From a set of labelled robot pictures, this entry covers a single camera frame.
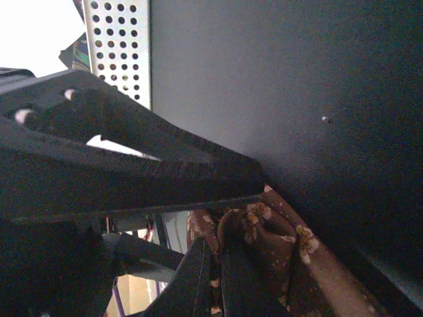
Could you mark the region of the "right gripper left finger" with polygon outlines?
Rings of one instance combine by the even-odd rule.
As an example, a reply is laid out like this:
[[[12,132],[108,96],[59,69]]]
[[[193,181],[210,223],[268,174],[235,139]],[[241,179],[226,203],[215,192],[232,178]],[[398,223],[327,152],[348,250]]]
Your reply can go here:
[[[211,256],[208,243],[196,238],[165,290],[134,316],[210,316]]]

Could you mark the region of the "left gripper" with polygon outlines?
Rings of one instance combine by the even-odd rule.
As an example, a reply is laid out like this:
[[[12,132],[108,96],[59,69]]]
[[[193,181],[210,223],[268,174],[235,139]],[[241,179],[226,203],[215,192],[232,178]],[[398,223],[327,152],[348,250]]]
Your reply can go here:
[[[261,166],[149,160],[1,120],[1,216],[65,221],[111,212],[260,195]],[[2,316],[104,316],[117,277],[169,282],[183,255],[128,234],[75,223],[1,220]]]

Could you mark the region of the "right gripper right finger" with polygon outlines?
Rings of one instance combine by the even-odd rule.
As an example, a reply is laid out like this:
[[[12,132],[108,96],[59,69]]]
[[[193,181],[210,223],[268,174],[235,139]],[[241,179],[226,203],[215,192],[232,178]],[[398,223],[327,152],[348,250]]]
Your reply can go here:
[[[221,291],[225,316],[290,316],[262,285],[241,244],[221,254]]]

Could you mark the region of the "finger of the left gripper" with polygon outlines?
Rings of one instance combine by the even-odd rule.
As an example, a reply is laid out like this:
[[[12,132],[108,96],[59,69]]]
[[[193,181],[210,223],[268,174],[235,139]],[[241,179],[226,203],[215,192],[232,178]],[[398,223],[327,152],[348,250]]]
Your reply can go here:
[[[239,155],[256,162],[170,124],[83,71],[38,78],[26,69],[2,69],[4,118],[38,133],[143,159],[208,164]]]

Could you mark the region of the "brown floral tie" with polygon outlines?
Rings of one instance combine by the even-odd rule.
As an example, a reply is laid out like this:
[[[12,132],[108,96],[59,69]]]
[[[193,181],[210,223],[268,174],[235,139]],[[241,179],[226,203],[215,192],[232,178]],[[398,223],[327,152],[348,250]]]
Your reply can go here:
[[[261,281],[294,316],[390,315],[270,186],[258,203],[189,212],[186,241],[198,237],[213,255],[212,316],[223,313],[220,269],[230,237],[244,242]]]

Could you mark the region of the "pile of dark ties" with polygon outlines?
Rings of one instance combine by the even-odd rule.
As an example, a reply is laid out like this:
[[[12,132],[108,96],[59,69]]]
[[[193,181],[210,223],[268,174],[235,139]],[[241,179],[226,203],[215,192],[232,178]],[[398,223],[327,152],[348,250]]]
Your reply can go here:
[[[60,52],[59,60],[68,69],[91,72],[87,35],[85,32],[74,43]]]

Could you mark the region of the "white basket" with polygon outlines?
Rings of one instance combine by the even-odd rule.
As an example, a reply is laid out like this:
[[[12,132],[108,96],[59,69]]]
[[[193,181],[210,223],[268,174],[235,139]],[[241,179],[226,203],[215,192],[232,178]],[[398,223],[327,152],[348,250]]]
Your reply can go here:
[[[135,100],[151,106],[150,2],[82,2],[91,73]]]

